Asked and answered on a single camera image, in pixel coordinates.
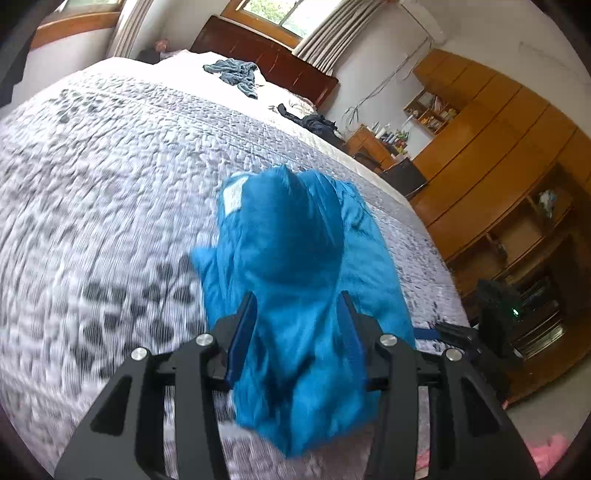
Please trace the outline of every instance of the blue cloth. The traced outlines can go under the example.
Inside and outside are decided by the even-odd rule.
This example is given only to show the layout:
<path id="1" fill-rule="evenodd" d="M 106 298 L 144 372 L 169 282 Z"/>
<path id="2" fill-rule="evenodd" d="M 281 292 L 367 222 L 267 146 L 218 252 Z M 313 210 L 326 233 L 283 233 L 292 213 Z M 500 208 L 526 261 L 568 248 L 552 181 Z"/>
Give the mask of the blue cloth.
<path id="1" fill-rule="evenodd" d="M 208 73 L 221 73 L 221 81 L 236 85 L 244 95 L 255 100 L 258 99 L 255 90 L 256 69 L 258 67 L 254 62 L 235 59 L 218 60 L 213 65 L 203 66 L 203 70 Z"/>
<path id="2" fill-rule="evenodd" d="M 394 263 L 355 186 L 285 167 L 231 177 L 218 224 L 217 247 L 191 253 L 209 322 L 234 313 L 246 291 L 258 301 L 233 390 L 237 423 L 293 456 L 374 419 L 378 395 L 352 374 L 339 334 L 339 293 L 385 332 L 413 346 L 414 337 Z"/>

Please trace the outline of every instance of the white wall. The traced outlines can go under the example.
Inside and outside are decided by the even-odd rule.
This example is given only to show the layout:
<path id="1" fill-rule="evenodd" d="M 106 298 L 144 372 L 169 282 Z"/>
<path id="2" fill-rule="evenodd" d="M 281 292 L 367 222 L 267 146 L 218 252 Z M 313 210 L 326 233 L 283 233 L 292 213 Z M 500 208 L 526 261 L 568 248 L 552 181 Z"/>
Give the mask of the white wall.
<path id="1" fill-rule="evenodd" d="M 591 77 L 558 26 L 530 0 L 421 0 L 447 31 L 443 50 L 546 98 L 591 137 Z"/>
<path id="2" fill-rule="evenodd" d="M 326 117 L 337 122 L 342 132 L 354 131 L 358 124 L 345 125 L 343 120 L 347 108 L 355 106 L 376 88 L 425 38 L 423 29 L 403 9 L 397 4 L 386 4 L 337 62 L 333 75 L 340 85 L 321 108 Z M 380 94 L 360 107 L 360 123 L 389 122 L 392 129 L 400 128 L 407 119 L 402 109 L 423 88 L 412 73 L 406 80 L 402 79 L 427 51 L 425 44 Z"/>
<path id="3" fill-rule="evenodd" d="M 130 58 L 134 59 L 145 48 L 152 47 L 158 40 L 165 38 L 164 25 L 170 14 L 177 8 L 177 0 L 154 0 L 142 22 Z"/>
<path id="4" fill-rule="evenodd" d="M 419 155 L 423 148 L 431 143 L 431 140 L 433 140 L 434 137 L 433 135 L 427 133 L 422 127 L 416 125 L 410 119 L 402 124 L 402 128 L 400 130 L 408 132 L 406 150 L 410 155 L 410 158 L 414 158 Z"/>
<path id="5" fill-rule="evenodd" d="M 162 37 L 170 40 L 172 50 L 190 48 L 205 22 L 219 15 L 228 0 L 176 0 L 164 21 Z"/>
<path id="6" fill-rule="evenodd" d="M 63 77 L 103 60 L 112 32 L 104 28 L 80 33 L 31 51 L 22 82 L 14 87 L 12 103 L 0 109 L 0 118 Z"/>

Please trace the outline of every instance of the wooden desk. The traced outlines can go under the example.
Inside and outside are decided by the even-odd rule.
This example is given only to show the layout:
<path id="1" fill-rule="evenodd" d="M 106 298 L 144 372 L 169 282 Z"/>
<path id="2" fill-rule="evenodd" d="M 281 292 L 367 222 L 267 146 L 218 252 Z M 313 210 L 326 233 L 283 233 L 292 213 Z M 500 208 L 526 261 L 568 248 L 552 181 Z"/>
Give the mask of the wooden desk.
<path id="1" fill-rule="evenodd" d="M 395 165 L 395 161 L 392 159 L 392 155 L 388 149 L 384 147 L 380 140 L 375 138 L 375 135 L 365 125 L 361 125 L 351 138 L 347 140 L 345 151 L 347 155 L 353 158 L 360 152 L 368 155 L 376 164 L 373 168 L 373 171 L 376 173 L 382 173 Z"/>

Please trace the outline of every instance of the blue-gray towel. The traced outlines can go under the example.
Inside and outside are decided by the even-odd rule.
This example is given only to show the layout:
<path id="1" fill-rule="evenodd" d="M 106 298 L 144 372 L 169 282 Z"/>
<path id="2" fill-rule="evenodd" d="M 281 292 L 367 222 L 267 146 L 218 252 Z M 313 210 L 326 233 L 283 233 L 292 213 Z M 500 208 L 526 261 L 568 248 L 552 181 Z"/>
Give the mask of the blue-gray towel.
<path id="1" fill-rule="evenodd" d="M 208 73 L 221 73 L 220 80 L 229 85 L 236 85 L 244 95 L 258 99 L 255 91 L 255 70 L 258 67 L 251 61 L 235 59 L 218 60 L 213 65 L 204 65 Z"/>

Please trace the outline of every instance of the metal screw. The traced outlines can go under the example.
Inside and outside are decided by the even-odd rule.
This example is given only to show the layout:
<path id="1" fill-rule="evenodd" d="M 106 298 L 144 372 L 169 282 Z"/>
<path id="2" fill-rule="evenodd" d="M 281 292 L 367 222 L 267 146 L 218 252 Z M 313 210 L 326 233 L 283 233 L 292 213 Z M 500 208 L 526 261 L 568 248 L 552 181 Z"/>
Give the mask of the metal screw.
<path id="1" fill-rule="evenodd" d="M 394 346 L 398 343 L 398 339 L 391 333 L 384 333 L 379 338 L 379 342 L 384 346 Z"/>
<path id="2" fill-rule="evenodd" d="M 148 355 L 148 351 L 142 346 L 137 347 L 133 352 L 131 352 L 131 358 L 138 361 L 146 358 L 146 355 Z"/>
<path id="3" fill-rule="evenodd" d="M 213 343 L 213 335 L 210 333 L 202 333 L 195 339 L 195 341 L 199 346 L 211 345 Z"/>
<path id="4" fill-rule="evenodd" d="M 462 359 L 462 352 L 456 348 L 446 350 L 445 356 L 450 362 L 459 362 Z"/>

